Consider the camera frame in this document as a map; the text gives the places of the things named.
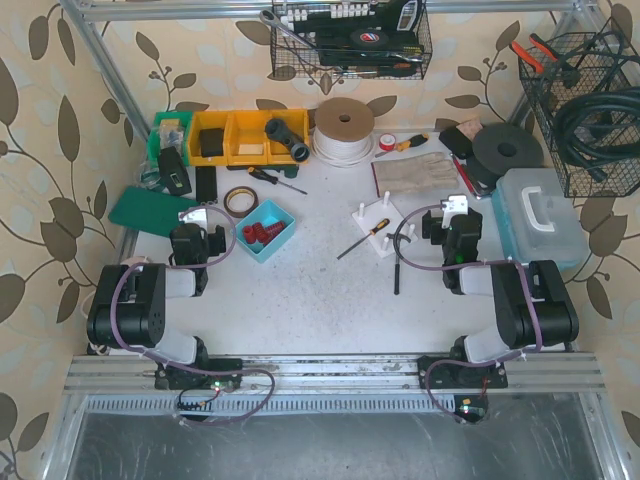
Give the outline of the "black handled hammer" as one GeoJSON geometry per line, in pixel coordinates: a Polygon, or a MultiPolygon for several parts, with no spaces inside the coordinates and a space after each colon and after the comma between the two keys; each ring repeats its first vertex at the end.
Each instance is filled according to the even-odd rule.
{"type": "Polygon", "coordinates": [[[395,264],[394,264],[394,294],[400,294],[400,276],[401,276],[401,261],[400,261],[400,245],[403,241],[411,243],[412,239],[404,233],[397,233],[391,236],[395,251],[395,264]]]}

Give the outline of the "large red spring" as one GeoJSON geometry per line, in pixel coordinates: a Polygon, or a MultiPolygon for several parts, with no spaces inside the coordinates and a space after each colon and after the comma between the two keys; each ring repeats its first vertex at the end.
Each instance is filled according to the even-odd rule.
{"type": "Polygon", "coordinates": [[[267,234],[260,222],[245,226],[242,232],[248,245],[259,244],[264,246],[267,243],[267,234]]]}

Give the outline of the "yellow black handled file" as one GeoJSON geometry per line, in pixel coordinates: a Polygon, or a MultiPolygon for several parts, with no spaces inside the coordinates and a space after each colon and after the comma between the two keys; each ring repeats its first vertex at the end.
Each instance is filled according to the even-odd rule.
{"type": "Polygon", "coordinates": [[[343,251],[341,254],[339,254],[337,256],[337,259],[340,260],[342,258],[344,258],[346,255],[348,255],[351,251],[353,251],[354,249],[356,249],[359,245],[361,245],[362,243],[364,243],[369,237],[373,237],[375,236],[378,232],[380,232],[381,230],[383,230],[384,228],[386,228],[388,225],[390,224],[390,219],[389,218],[384,218],[382,219],[380,222],[378,222],[372,229],[369,230],[369,232],[360,240],[356,241],[353,245],[351,245],[350,247],[348,247],[345,251],[343,251]]]}

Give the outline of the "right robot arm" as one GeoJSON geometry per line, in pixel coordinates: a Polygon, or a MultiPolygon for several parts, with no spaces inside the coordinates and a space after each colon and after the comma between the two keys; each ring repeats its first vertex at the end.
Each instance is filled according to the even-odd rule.
{"type": "Polygon", "coordinates": [[[442,248],[442,279],[455,295],[487,296],[495,322],[454,341],[445,356],[418,359],[419,384],[426,389],[504,389],[503,357],[527,349],[575,340],[579,321],[552,260],[477,266],[483,217],[469,210],[445,220],[426,213],[422,237],[442,248]]]}

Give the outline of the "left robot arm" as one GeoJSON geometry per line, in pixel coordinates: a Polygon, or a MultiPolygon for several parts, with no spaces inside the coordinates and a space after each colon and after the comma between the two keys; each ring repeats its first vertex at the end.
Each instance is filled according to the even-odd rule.
{"type": "Polygon", "coordinates": [[[195,223],[178,225],[169,234],[172,253],[167,265],[147,258],[103,268],[87,318],[91,344],[122,349],[122,342],[151,353],[158,390],[212,389],[231,392],[240,387],[240,359],[215,360],[204,341],[187,335],[166,320],[166,301],[199,297],[208,283],[203,265],[226,252],[225,230],[213,233],[195,223]]]}

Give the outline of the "small red spring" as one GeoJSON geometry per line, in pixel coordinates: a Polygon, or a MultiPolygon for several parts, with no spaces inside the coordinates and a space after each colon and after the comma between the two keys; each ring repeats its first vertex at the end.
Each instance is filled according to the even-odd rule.
{"type": "Polygon", "coordinates": [[[286,224],[283,221],[271,224],[264,228],[267,234],[267,242],[271,242],[276,236],[278,236],[284,229],[286,224]]]}

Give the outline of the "green plastic lid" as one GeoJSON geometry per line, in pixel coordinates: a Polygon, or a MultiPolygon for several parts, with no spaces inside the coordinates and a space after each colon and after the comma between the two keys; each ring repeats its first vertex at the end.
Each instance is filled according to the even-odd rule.
{"type": "Polygon", "coordinates": [[[168,238],[180,224],[179,214],[195,206],[194,199],[129,186],[111,209],[108,219],[119,226],[168,238]]]}

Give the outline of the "black rectangular block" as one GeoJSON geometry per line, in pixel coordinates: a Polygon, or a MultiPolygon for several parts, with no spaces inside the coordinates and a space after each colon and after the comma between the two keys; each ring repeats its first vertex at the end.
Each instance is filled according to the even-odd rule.
{"type": "Polygon", "coordinates": [[[218,186],[215,167],[196,167],[196,200],[199,203],[217,203],[218,186]]]}

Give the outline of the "black green device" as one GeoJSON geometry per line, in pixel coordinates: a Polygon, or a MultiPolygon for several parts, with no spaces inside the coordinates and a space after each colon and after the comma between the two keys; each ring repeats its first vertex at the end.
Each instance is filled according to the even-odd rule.
{"type": "Polygon", "coordinates": [[[186,167],[175,147],[162,149],[157,163],[161,183],[171,195],[183,196],[192,192],[186,167]]]}

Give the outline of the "brown tape roll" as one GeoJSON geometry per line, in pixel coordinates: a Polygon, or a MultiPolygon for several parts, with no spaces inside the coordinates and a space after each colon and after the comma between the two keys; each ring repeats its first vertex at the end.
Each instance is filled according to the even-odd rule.
{"type": "Polygon", "coordinates": [[[259,205],[257,193],[250,187],[239,186],[227,192],[223,200],[226,212],[233,218],[242,219],[259,205]]]}

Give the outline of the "beige work glove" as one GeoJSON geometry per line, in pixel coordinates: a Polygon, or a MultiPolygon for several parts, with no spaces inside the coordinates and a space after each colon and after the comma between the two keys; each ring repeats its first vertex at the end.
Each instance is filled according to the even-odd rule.
{"type": "Polygon", "coordinates": [[[455,189],[458,172],[451,158],[442,152],[416,157],[374,161],[372,171],[378,196],[424,193],[430,190],[455,189]]]}

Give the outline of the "teal clear storage box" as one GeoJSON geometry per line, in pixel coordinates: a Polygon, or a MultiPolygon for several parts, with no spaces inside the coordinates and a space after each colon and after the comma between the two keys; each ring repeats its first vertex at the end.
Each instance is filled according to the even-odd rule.
{"type": "Polygon", "coordinates": [[[491,203],[506,257],[521,264],[552,260],[561,271],[587,258],[586,236],[554,170],[507,171],[497,181],[491,203]]]}

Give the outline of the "teal plastic tray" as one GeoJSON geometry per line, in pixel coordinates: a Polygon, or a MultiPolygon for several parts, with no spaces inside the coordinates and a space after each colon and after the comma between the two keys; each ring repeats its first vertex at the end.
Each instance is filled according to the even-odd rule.
{"type": "Polygon", "coordinates": [[[265,200],[236,226],[241,247],[265,263],[294,234],[295,218],[272,200],[265,200]]]}

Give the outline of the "small yellow black screwdriver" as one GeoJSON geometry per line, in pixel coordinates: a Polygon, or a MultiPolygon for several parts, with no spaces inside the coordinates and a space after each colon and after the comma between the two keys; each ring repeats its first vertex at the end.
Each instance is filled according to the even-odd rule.
{"type": "Polygon", "coordinates": [[[296,191],[298,193],[301,193],[303,195],[307,195],[306,191],[303,191],[303,190],[301,190],[299,188],[296,188],[296,187],[294,187],[292,185],[286,184],[286,183],[282,182],[281,180],[279,180],[276,176],[268,174],[266,171],[264,171],[262,169],[259,169],[257,167],[249,167],[247,169],[247,172],[249,173],[250,176],[252,176],[253,178],[255,178],[257,180],[265,181],[265,182],[271,183],[273,185],[281,185],[281,186],[287,187],[287,188],[289,188],[291,190],[294,190],[294,191],[296,191]]]}

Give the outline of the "black pouch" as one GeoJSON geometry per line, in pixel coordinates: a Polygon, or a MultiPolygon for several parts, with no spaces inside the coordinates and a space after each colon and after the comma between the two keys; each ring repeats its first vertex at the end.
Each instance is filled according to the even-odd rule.
{"type": "Polygon", "coordinates": [[[473,155],[472,141],[457,126],[439,133],[440,142],[459,159],[466,160],[473,155]]]}

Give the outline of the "black disc spool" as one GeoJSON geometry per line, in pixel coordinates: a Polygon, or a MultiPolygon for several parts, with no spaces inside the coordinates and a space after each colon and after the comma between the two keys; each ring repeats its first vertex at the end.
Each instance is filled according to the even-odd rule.
{"type": "Polygon", "coordinates": [[[467,159],[470,176],[489,189],[510,169],[544,165],[540,143],[526,130],[506,123],[482,128],[472,141],[467,159]]]}

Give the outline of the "green parts bin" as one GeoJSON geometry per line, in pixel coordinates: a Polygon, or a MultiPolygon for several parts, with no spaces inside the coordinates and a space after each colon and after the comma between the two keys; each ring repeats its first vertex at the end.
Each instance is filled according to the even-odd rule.
{"type": "Polygon", "coordinates": [[[162,150],[175,148],[185,165],[189,164],[187,139],[191,127],[192,112],[158,112],[147,142],[147,157],[152,165],[162,150]]]}

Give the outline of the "red white tape roll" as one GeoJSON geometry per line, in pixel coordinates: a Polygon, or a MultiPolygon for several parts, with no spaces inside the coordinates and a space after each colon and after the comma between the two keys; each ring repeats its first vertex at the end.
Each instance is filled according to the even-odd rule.
{"type": "Polygon", "coordinates": [[[392,151],[396,146],[396,137],[390,133],[384,133],[379,137],[379,148],[382,151],[392,151]]]}

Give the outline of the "yellow parts bin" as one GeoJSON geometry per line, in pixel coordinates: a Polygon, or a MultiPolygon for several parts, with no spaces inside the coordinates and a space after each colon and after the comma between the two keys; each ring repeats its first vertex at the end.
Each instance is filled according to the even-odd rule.
{"type": "Polygon", "coordinates": [[[186,140],[186,156],[191,166],[280,166],[297,165],[289,150],[270,140],[265,133],[269,120],[282,119],[287,127],[310,145],[309,113],[306,109],[201,111],[192,115],[186,140]],[[222,154],[209,154],[202,146],[201,133],[222,131],[222,154]]]}

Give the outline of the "black pipe fitting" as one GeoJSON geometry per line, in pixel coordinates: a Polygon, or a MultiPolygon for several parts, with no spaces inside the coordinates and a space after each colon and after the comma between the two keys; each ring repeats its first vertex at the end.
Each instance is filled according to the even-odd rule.
{"type": "Polygon", "coordinates": [[[270,119],[265,125],[269,140],[283,145],[296,163],[306,161],[310,155],[309,146],[302,138],[289,129],[286,122],[279,118],[270,119]]]}

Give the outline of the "red handled tool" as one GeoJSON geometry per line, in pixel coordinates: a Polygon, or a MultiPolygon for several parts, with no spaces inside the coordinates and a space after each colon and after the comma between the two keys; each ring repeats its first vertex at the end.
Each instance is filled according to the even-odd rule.
{"type": "Polygon", "coordinates": [[[454,154],[451,154],[451,159],[458,172],[458,175],[463,180],[465,186],[472,196],[474,196],[477,200],[482,200],[491,196],[492,190],[472,177],[465,160],[460,160],[454,154]]]}

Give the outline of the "yellow handled screwdriver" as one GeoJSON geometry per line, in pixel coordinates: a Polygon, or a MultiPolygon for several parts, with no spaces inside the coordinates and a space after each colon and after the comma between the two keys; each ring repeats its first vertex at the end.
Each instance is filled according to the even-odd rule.
{"type": "MultiPolygon", "coordinates": [[[[389,153],[395,152],[395,151],[402,152],[402,151],[405,151],[405,150],[407,150],[409,148],[418,147],[418,146],[421,146],[424,143],[426,143],[428,141],[428,139],[429,139],[429,135],[427,133],[414,135],[410,139],[396,144],[394,146],[394,148],[389,150],[388,152],[389,153]]],[[[375,157],[379,158],[381,156],[386,155],[388,152],[387,151],[383,151],[381,153],[376,154],[375,157]]]]}

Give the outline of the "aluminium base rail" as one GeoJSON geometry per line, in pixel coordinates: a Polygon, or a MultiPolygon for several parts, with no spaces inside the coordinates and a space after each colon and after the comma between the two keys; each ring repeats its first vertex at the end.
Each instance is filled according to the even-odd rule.
{"type": "MultiPolygon", "coordinates": [[[[136,355],[77,356],[67,373],[65,394],[151,394],[157,364],[136,355]]],[[[240,391],[265,393],[270,376],[278,394],[418,393],[423,376],[415,354],[250,355],[244,358],[240,391]]],[[[546,352],[511,360],[498,369],[504,393],[595,393],[606,390],[592,353],[546,352]]]]}

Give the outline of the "orange handled pliers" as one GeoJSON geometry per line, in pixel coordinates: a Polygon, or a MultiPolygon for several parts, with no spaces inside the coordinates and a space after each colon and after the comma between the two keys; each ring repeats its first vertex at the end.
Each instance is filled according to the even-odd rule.
{"type": "Polygon", "coordinates": [[[529,42],[532,45],[531,49],[524,48],[517,41],[512,41],[509,48],[520,60],[528,65],[535,74],[542,75],[545,72],[545,67],[543,63],[537,59],[535,53],[542,54],[552,63],[558,60],[559,54],[547,41],[535,33],[529,35],[529,42]]]}

